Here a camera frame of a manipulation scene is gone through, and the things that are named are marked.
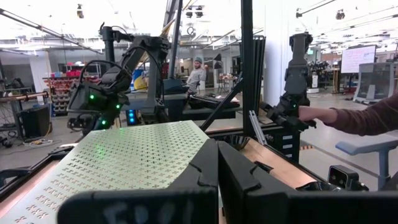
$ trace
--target monitor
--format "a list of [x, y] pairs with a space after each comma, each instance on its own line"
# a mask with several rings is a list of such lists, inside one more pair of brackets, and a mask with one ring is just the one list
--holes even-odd
[[355, 47], [343, 51], [341, 59], [342, 73], [359, 73], [359, 65], [373, 63], [376, 55], [376, 46]]

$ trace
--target computer tower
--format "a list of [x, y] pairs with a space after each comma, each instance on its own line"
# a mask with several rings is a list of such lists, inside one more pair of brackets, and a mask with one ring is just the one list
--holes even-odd
[[25, 138], [45, 136], [50, 126], [49, 105], [29, 108], [20, 112]]

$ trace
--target metal bracket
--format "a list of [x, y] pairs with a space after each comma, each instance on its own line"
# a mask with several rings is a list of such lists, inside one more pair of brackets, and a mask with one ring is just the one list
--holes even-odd
[[259, 120], [257, 119], [256, 113], [253, 110], [249, 111], [249, 118], [258, 142], [263, 146], [267, 145], [268, 143], [266, 138], [264, 137], [264, 134], [262, 133]]

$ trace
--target chair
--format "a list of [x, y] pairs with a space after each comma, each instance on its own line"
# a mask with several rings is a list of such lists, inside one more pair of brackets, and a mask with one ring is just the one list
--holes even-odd
[[390, 180], [388, 153], [398, 146], [398, 138], [388, 134], [378, 136], [365, 136], [350, 141], [341, 141], [336, 144], [336, 148], [351, 155], [378, 152], [379, 153], [379, 190]]

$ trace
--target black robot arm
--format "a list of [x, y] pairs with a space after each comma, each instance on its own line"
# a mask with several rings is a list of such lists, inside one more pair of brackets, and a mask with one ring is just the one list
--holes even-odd
[[307, 61], [304, 55], [312, 42], [312, 36], [305, 32], [290, 37], [293, 58], [285, 72], [285, 93], [280, 97], [277, 106], [260, 103], [259, 107], [267, 112], [267, 117], [273, 122], [293, 131], [304, 131], [309, 126], [315, 127], [316, 122], [301, 122], [299, 106], [310, 106], [307, 98], [308, 75]]
[[[142, 115], [148, 116], [150, 119], [156, 119], [157, 115], [162, 113], [162, 102], [159, 100], [160, 65], [165, 60], [170, 48], [168, 40], [162, 37], [123, 36], [118, 31], [112, 31], [111, 27], [101, 27], [101, 30], [106, 45], [109, 43], [109, 38], [112, 41], [128, 39], [132, 41], [132, 44], [118, 63], [112, 62], [112, 60], [93, 60], [82, 68], [80, 73], [80, 84], [73, 93], [68, 105], [68, 111], [80, 114], [91, 114], [91, 116], [87, 116], [89, 120], [78, 121], [79, 123], [83, 123], [83, 126], [79, 126], [79, 128], [85, 129], [83, 134], [87, 134], [91, 130], [110, 128], [114, 119], [119, 116], [120, 109], [123, 105], [129, 105], [129, 99], [125, 95], [125, 92], [130, 87], [132, 71], [136, 69], [145, 52], [150, 56], [150, 74], [148, 96], [142, 109]], [[106, 49], [107, 58], [112, 58], [112, 54], [109, 53], [110, 50], [113, 51], [113, 48]], [[101, 77], [101, 81], [97, 85], [83, 81], [86, 67], [96, 62], [105, 62], [112, 65]], [[73, 125], [73, 123], [76, 122], [78, 118], [75, 119], [75, 121], [70, 119], [68, 126], [70, 128], [75, 128], [76, 126]]]

